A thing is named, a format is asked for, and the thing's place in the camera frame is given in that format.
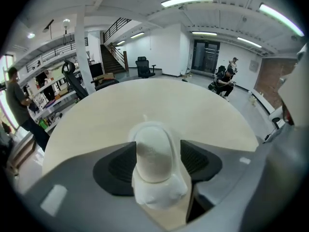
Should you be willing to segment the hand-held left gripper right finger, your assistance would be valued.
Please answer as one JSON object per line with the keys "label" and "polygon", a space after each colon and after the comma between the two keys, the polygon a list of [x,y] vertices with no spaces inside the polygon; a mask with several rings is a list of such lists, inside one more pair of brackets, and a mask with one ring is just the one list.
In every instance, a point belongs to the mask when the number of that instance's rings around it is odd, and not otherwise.
{"label": "hand-held left gripper right finger", "polygon": [[239,229],[261,178],[268,147],[254,152],[181,141],[181,159],[191,177],[187,229]]}

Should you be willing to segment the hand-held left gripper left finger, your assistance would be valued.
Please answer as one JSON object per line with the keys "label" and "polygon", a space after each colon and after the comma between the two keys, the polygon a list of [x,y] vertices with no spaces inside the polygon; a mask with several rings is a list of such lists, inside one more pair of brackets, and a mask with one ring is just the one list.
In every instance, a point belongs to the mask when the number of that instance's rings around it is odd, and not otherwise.
{"label": "hand-held left gripper left finger", "polygon": [[159,232],[132,196],[136,143],[72,157],[42,176],[23,200],[48,232]]}

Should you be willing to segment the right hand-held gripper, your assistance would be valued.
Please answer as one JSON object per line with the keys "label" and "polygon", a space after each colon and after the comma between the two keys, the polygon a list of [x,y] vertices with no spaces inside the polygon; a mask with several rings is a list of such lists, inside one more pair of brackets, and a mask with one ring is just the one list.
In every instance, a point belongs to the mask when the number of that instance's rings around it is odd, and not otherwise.
{"label": "right hand-held gripper", "polygon": [[309,224],[309,45],[278,90],[285,124],[264,146],[265,166],[243,215],[245,229],[305,229]]}

